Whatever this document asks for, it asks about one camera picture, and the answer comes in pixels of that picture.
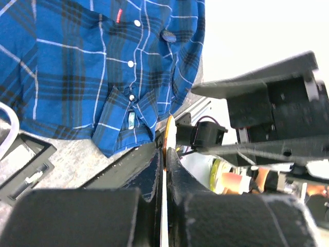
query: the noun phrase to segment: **black mount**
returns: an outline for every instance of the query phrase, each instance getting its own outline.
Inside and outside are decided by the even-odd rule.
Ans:
[[[177,144],[192,149],[209,145],[221,145],[227,129],[214,122],[198,122],[195,126],[177,124]]]
[[[195,86],[195,94],[227,100],[238,139],[227,146],[212,140],[199,145],[197,152],[218,155],[239,167],[290,163],[296,179],[318,182],[305,168],[309,161],[329,158],[329,99],[324,82],[315,79],[317,69],[314,53],[307,52],[243,76]],[[193,146],[196,134],[187,140],[177,131],[178,143]]]

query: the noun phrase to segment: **blue plaid shirt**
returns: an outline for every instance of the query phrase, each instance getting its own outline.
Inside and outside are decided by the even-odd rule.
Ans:
[[[183,104],[204,0],[0,0],[0,101],[21,129],[107,156],[155,138]]]

